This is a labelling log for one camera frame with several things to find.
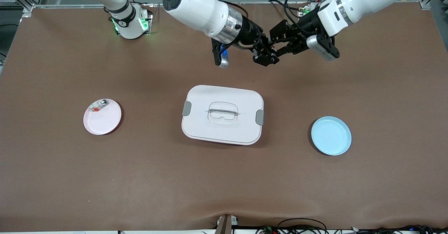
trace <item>gray latch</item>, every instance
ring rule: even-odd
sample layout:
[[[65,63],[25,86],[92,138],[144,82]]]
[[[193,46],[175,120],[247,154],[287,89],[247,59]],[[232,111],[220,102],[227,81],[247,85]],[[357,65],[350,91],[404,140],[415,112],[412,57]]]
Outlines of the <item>gray latch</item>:
[[[190,112],[191,112],[191,103],[189,101],[185,101],[182,116],[188,116],[190,115]]]
[[[255,122],[259,125],[264,124],[264,110],[258,110],[255,116]]]

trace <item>green led light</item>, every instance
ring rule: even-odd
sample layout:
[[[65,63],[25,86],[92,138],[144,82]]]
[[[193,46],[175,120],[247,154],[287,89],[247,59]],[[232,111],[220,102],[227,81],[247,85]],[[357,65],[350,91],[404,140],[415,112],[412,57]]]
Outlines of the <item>green led light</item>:
[[[140,20],[140,25],[141,25],[141,28],[144,30],[144,31],[146,31],[146,30],[148,30],[148,24],[147,24],[147,21],[145,20],[145,19],[139,19]]]
[[[112,20],[112,23],[113,23],[113,25],[115,26],[115,31],[119,32],[119,31],[118,31],[117,24],[115,23],[115,20]]]

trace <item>table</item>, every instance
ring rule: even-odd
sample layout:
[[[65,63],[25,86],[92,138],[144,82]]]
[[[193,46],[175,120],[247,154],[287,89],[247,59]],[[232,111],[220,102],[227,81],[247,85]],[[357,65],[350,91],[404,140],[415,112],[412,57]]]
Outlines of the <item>table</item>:
[[[267,32],[273,5],[248,5]],[[125,40],[102,9],[34,9],[0,77],[0,231],[211,228],[308,217],[329,228],[448,224],[448,56],[429,11],[396,3],[342,31],[341,58],[306,51],[267,68],[155,12]],[[252,89],[261,139],[231,146],[187,138],[181,113],[199,84]],[[119,102],[110,135],[90,135],[93,101]],[[320,154],[310,127],[341,118],[352,146]]]

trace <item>lid handle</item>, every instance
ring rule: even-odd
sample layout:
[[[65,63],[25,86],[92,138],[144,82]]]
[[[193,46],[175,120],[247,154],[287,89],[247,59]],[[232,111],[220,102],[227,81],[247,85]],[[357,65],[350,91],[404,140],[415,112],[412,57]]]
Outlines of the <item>lid handle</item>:
[[[228,111],[228,110],[221,110],[221,109],[210,109],[210,110],[208,110],[208,112],[213,112],[213,111],[227,112],[227,113],[232,113],[234,115],[238,115],[238,112],[236,112],[236,111]]]

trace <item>white container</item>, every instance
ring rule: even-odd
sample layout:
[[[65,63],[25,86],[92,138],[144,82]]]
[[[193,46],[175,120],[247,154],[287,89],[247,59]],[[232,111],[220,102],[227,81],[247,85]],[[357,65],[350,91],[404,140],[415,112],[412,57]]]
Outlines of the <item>white container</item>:
[[[261,136],[264,102],[253,90],[199,85],[188,92],[182,116],[189,138],[252,145]]]

